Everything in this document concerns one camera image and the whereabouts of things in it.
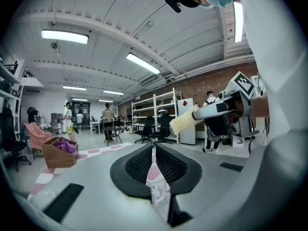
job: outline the fluorescent light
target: fluorescent light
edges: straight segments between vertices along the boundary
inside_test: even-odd
[[[42,30],[41,35],[43,39],[58,39],[58,40],[66,40],[81,44],[87,44],[89,36],[80,34],[80,33],[73,33],[63,30]]]
[[[104,92],[105,92],[105,93],[110,93],[110,94],[116,94],[116,95],[124,95],[124,93],[116,92],[116,91],[105,90]]]
[[[72,90],[87,90],[85,88],[82,87],[67,87],[67,86],[63,86],[64,89],[72,89]]]
[[[107,101],[107,100],[98,100],[99,102],[104,102],[104,103],[113,103],[113,101]]]
[[[233,3],[234,9],[234,21],[235,21],[235,35],[234,42],[241,42],[243,35],[244,17],[243,17],[243,7],[240,3]]]
[[[152,65],[149,65],[147,62],[144,60],[140,59],[139,57],[133,55],[132,53],[129,53],[126,57],[126,59],[140,65],[141,67],[146,68],[147,70],[150,70],[154,74],[158,75],[160,71],[157,68],[154,68]]]
[[[88,101],[88,99],[79,99],[79,98],[73,98],[75,101]]]

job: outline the purple bag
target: purple bag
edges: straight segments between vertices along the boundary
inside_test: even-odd
[[[53,144],[54,147],[60,149],[61,151],[68,152],[68,153],[74,153],[75,147],[69,143],[66,142],[66,140],[61,140],[60,142],[57,142]]]

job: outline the pink and white checkered tablecloth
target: pink and white checkered tablecloth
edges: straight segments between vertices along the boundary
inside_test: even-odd
[[[110,153],[116,150],[123,149],[130,145],[132,144],[127,142],[127,143],[122,143],[122,144],[113,145],[109,147],[103,147],[99,149],[80,151],[78,155],[77,163],[89,157],[93,157],[93,156],[97,156],[97,155],[101,155],[105,153]],[[30,200],[35,194],[37,194],[47,183],[49,183],[53,179],[56,179],[59,175],[61,175],[63,172],[69,169],[70,168],[47,168],[46,167],[42,171],[42,173],[39,175],[31,193],[28,196],[28,200]],[[152,166],[148,173],[147,185],[160,185],[160,188],[164,188],[166,192],[170,190],[170,187],[165,182],[163,175],[161,174],[161,172],[159,171],[157,167],[155,150],[154,150],[154,153],[152,153]]]

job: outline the brush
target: brush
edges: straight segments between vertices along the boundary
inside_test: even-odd
[[[186,128],[194,126],[203,120],[195,120],[193,118],[193,112],[198,110],[199,107],[197,105],[191,107],[188,111],[184,114],[176,117],[172,121],[170,121],[170,128],[174,135],[178,135]]]

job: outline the white sneaker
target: white sneaker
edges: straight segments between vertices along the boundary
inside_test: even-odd
[[[215,154],[215,153],[217,153],[217,152],[220,152],[220,148],[217,148],[217,149],[213,149],[213,150],[212,150],[212,153],[213,153],[213,154]]]

